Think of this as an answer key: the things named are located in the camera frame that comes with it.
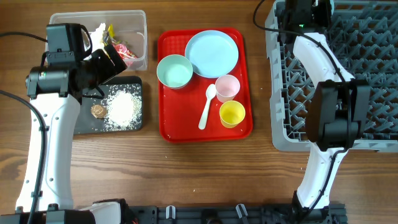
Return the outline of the light blue plate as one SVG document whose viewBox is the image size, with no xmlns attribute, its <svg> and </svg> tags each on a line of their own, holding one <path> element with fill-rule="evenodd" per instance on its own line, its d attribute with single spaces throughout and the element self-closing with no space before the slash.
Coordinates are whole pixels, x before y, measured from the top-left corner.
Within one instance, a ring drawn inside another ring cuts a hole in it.
<svg viewBox="0 0 398 224">
<path fill-rule="evenodd" d="M 197 75 L 218 78 L 234 69 L 239 59 L 239 50 L 228 34 L 218 30 L 205 30 L 188 41 L 185 57 L 191 62 Z"/>
</svg>

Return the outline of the brown food ball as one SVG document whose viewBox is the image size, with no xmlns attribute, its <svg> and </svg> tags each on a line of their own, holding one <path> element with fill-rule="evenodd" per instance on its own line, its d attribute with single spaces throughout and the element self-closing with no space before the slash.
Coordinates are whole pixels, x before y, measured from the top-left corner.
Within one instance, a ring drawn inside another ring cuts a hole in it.
<svg viewBox="0 0 398 224">
<path fill-rule="evenodd" d="M 102 105 L 93 105 L 90 111 L 91 114 L 97 119 L 104 119 L 107 114 L 106 108 Z"/>
</svg>

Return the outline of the green bowl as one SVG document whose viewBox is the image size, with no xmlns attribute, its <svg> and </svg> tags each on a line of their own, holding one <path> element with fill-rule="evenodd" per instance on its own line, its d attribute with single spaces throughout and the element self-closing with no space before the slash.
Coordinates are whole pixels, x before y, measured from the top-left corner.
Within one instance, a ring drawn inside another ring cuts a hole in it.
<svg viewBox="0 0 398 224">
<path fill-rule="evenodd" d="M 172 54 L 164 57 L 157 66 L 157 78 L 170 89 L 181 89 L 193 76 L 193 66 L 182 55 Z"/>
</svg>

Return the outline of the white plastic spoon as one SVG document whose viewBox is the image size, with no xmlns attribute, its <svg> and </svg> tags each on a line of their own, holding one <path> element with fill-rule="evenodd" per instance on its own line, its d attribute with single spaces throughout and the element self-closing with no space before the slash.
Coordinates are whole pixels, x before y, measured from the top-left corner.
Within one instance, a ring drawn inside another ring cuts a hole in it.
<svg viewBox="0 0 398 224">
<path fill-rule="evenodd" d="M 215 84 L 211 84 L 206 89 L 206 103 L 203 112 L 201 114 L 200 122 L 198 124 L 198 128 L 201 130 L 204 130 L 206 128 L 210 103 L 215 96 L 216 96 L 216 87 Z"/>
</svg>

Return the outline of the yellow cup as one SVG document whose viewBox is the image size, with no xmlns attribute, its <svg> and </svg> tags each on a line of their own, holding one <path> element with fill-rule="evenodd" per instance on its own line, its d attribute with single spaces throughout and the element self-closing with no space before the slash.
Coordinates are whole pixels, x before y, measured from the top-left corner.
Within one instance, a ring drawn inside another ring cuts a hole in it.
<svg viewBox="0 0 398 224">
<path fill-rule="evenodd" d="M 220 121 L 226 128 L 236 127 L 244 120 L 245 116 L 246 110 L 238 101 L 226 101 L 220 107 Z"/>
</svg>

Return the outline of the yellow snack wrapper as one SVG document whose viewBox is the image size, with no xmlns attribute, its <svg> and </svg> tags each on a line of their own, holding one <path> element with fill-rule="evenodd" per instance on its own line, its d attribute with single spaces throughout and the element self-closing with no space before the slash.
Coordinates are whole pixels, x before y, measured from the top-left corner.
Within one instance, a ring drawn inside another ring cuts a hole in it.
<svg viewBox="0 0 398 224">
<path fill-rule="evenodd" d="M 103 34 L 103 42 L 105 45 L 115 45 L 113 25 L 110 24 L 108 30 Z"/>
</svg>

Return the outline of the red snack wrapper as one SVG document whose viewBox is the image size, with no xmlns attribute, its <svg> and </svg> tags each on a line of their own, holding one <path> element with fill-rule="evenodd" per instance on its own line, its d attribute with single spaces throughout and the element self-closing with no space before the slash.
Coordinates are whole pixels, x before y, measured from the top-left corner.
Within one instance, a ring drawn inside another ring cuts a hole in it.
<svg viewBox="0 0 398 224">
<path fill-rule="evenodd" d="M 114 45 L 117 53 L 123 59 L 134 59 L 137 58 L 134 53 L 132 53 L 124 44 L 116 44 Z"/>
</svg>

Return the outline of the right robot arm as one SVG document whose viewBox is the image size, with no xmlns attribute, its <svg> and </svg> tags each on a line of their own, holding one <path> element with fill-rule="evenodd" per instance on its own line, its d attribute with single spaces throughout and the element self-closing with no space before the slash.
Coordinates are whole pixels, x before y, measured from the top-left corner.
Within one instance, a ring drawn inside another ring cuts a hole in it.
<svg viewBox="0 0 398 224">
<path fill-rule="evenodd" d="M 303 220 L 322 217 L 338 167 L 364 133 L 370 87 L 338 61 L 326 42 L 331 1 L 286 0 L 281 41 L 306 69 L 314 87 L 305 120 L 312 146 L 302 183 L 294 194 L 294 214 Z"/>
</svg>

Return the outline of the pink cup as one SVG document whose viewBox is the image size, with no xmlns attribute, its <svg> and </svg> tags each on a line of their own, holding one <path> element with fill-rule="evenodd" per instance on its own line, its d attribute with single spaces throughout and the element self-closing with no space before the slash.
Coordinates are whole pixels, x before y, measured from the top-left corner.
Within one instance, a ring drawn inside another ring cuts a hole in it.
<svg viewBox="0 0 398 224">
<path fill-rule="evenodd" d="M 216 80 L 215 87 L 217 99 L 224 103 L 233 100 L 238 94 L 240 82 L 235 76 L 223 75 Z"/>
</svg>

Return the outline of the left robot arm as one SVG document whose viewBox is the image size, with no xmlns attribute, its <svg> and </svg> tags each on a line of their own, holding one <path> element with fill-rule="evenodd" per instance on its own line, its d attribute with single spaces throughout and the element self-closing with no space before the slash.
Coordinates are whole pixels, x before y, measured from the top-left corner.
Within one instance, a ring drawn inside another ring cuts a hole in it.
<svg viewBox="0 0 398 224">
<path fill-rule="evenodd" d="M 83 90 L 98 87 L 127 66 L 112 45 L 103 50 L 46 52 L 48 65 L 26 78 L 32 112 L 25 182 L 13 214 L 1 223 L 124 223 L 132 212 L 123 199 L 95 202 L 75 210 L 70 183 L 72 141 Z"/>
</svg>

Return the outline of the white rice grains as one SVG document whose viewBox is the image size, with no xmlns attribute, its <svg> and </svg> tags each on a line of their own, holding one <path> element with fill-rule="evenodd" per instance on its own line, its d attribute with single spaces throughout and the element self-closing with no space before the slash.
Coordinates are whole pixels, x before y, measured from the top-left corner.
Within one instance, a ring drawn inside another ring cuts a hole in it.
<svg viewBox="0 0 398 224">
<path fill-rule="evenodd" d="M 107 85 L 101 105 L 106 108 L 103 131 L 136 131 L 142 127 L 142 87 L 138 83 Z"/>
</svg>

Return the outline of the white tissue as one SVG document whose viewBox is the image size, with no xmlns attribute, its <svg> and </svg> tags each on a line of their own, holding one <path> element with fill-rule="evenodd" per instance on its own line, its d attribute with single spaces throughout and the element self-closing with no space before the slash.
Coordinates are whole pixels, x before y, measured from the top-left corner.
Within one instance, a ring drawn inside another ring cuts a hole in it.
<svg viewBox="0 0 398 224">
<path fill-rule="evenodd" d="M 98 49 L 104 49 L 104 33 L 105 33 L 106 24 L 101 23 L 98 28 L 94 32 L 90 32 L 90 38 L 93 44 L 93 51 Z"/>
</svg>

